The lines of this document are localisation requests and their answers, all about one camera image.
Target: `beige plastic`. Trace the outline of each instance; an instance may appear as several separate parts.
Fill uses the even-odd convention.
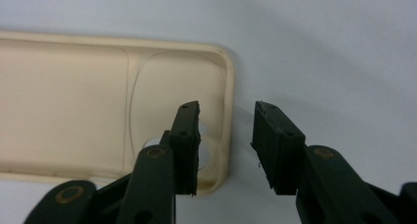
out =
[[[0,31],[0,63],[0,179],[108,184],[193,100],[207,160],[198,195],[225,179],[234,74],[223,50]]]

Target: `white table surface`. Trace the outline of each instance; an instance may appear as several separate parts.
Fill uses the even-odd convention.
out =
[[[178,197],[177,223],[300,223],[295,197],[269,189],[250,146],[256,100],[280,107],[307,144],[337,149],[365,181],[395,194],[417,181],[417,0],[0,0],[0,29],[228,50],[229,175],[211,196]],[[49,189],[0,181],[0,223],[22,223]]]

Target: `black plastic part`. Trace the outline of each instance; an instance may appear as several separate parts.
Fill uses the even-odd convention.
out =
[[[118,224],[175,223],[174,154],[167,144],[139,153]]]
[[[297,208],[303,223],[323,223],[312,222],[316,219],[340,224],[398,223],[334,149],[320,145],[306,147],[301,177],[304,184],[297,195]],[[322,211],[309,212],[313,203],[318,203]]]
[[[92,203],[96,223],[116,222],[130,177],[130,174],[126,175],[97,191]]]
[[[400,223],[414,224],[417,222],[417,183],[404,184],[399,196],[373,185],[369,186]]]
[[[336,150],[306,146],[276,106],[257,102],[252,147],[278,195],[295,195],[302,223],[417,223],[417,183],[395,196],[361,180]]]
[[[94,195],[95,185],[91,182],[71,181],[61,184],[43,197],[25,223],[90,223],[89,206]]]
[[[201,141],[199,113],[198,101],[181,105],[169,134],[169,145],[174,151],[177,195],[195,195],[197,192]]]
[[[258,101],[252,147],[277,195],[295,195],[306,137],[275,105]]]

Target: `screw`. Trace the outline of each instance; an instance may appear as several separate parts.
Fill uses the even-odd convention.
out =
[[[323,158],[333,158],[334,157],[334,153],[331,152],[328,149],[325,149],[325,148],[316,148],[314,150],[314,153],[316,153],[317,155],[319,155],[320,157],[323,157]]]
[[[165,153],[165,150],[163,150],[162,148],[153,148],[147,152],[147,156],[151,158],[157,158],[157,157],[162,156],[164,153]]]
[[[84,188],[80,186],[72,186],[62,190],[55,197],[55,201],[59,204],[72,202],[83,195]]]

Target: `white background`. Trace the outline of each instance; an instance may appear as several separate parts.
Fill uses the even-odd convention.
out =
[[[0,0],[0,29],[228,50],[229,175],[211,196],[179,197],[177,223],[300,223],[295,197],[274,195],[250,147],[256,100],[280,107],[307,144],[337,149],[365,181],[396,194],[417,181],[417,0]],[[0,181],[0,223],[22,223],[50,188]]]

